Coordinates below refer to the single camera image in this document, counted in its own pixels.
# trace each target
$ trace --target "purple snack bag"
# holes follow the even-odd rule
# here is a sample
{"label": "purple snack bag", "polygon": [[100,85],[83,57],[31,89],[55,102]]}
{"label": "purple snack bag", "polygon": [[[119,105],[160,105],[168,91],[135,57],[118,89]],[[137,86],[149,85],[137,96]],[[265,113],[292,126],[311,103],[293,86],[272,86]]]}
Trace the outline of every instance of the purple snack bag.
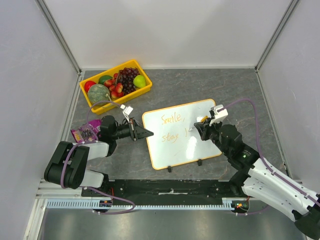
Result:
{"label": "purple snack bag", "polygon": [[83,141],[95,141],[98,139],[96,139],[96,137],[90,131],[90,128],[94,131],[95,134],[97,134],[98,132],[100,132],[100,125],[101,120],[94,119],[92,121],[89,121],[89,126],[87,124],[84,124],[80,126],[77,130],[71,129],[71,134],[77,143]]}

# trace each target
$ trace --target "white wall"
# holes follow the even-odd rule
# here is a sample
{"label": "white wall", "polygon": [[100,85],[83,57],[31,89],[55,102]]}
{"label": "white wall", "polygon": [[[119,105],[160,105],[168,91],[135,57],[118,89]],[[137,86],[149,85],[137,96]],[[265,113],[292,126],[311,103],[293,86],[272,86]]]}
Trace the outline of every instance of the white wall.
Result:
{"label": "white wall", "polygon": [[260,71],[293,177],[320,192],[320,1],[300,1]]}
{"label": "white wall", "polygon": [[255,66],[290,0],[46,0],[81,68]]}
{"label": "white wall", "polygon": [[0,3],[0,239],[22,239],[76,72],[34,0]]}

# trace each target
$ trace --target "yellow marker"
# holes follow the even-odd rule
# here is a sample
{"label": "yellow marker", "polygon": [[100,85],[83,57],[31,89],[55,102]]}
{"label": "yellow marker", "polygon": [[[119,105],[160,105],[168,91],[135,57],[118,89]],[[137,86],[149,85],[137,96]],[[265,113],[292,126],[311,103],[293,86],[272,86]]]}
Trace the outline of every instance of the yellow marker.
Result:
{"label": "yellow marker", "polygon": [[200,123],[203,123],[206,119],[208,118],[208,116],[205,116],[204,118],[201,119]]}

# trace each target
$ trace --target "green fruit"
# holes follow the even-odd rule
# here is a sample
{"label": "green fruit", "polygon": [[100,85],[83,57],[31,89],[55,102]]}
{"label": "green fruit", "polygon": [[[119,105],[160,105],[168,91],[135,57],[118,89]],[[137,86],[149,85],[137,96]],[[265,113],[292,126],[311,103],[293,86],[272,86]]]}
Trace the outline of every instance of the green fruit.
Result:
{"label": "green fruit", "polygon": [[146,78],[142,75],[138,75],[133,79],[133,84],[141,89],[146,86]]}
{"label": "green fruit", "polygon": [[103,75],[99,78],[99,84],[104,84],[105,81],[109,80],[109,79],[112,79],[113,77],[112,76],[109,76],[109,75]]}
{"label": "green fruit", "polygon": [[[88,91],[88,98],[92,104],[100,101],[111,101],[109,89],[105,85],[95,84],[92,85]],[[99,106],[103,106],[106,103],[99,103]]]}

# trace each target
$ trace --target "yellow basket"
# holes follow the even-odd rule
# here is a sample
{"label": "yellow basket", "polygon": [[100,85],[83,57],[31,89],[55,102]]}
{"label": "yellow basket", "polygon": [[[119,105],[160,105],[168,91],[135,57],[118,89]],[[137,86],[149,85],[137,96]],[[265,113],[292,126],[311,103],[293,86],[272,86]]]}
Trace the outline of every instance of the yellow basket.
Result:
{"label": "yellow basket", "polygon": [[[142,94],[145,94],[146,92],[149,92],[151,87],[152,87],[152,82],[150,81],[150,79],[148,78],[148,76],[146,75],[146,73],[144,72],[144,70],[141,68],[141,66],[139,65],[139,63],[135,60],[135,59],[132,59],[130,61],[127,61],[121,65],[118,65],[114,68],[111,68],[107,71],[104,71],[104,72],[101,72],[95,76],[92,76],[86,80],[83,80],[81,81],[79,84],[80,84],[80,88],[84,94],[84,97],[87,101],[87,103],[89,104],[89,106],[91,107],[92,104],[91,102],[89,101],[89,98],[88,98],[88,94],[86,93],[85,91],[85,84],[86,82],[88,81],[94,81],[95,83],[98,83],[99,82],[99,78],[103,75],[110,75],[110,76],[113,76],[115,73],[118,73],[119,70],[123,70],[124,68],[138,68],[139,70],[139,73],[145,77],[145,83],[146,83],[146,86],[143,87],[143,88],[140,88],[140,89],[137,89],[135,90],[134,92],[131,92],[129,93],[128,95],[125,95],[123,97],[120,97],[120,98],[116,98],[115,100],[112,100],[113,102],[117,103],[117,104],[123,104],[131,99],[134,99]],[[116,106],[111,104],[111,103],[107,103],[106,105],[103,105],[103,106],[94,106],[91,111],[95,114],[103,114],[104,112],[106,111],[109,111],[110,109],[113,109],[115,108]]]}

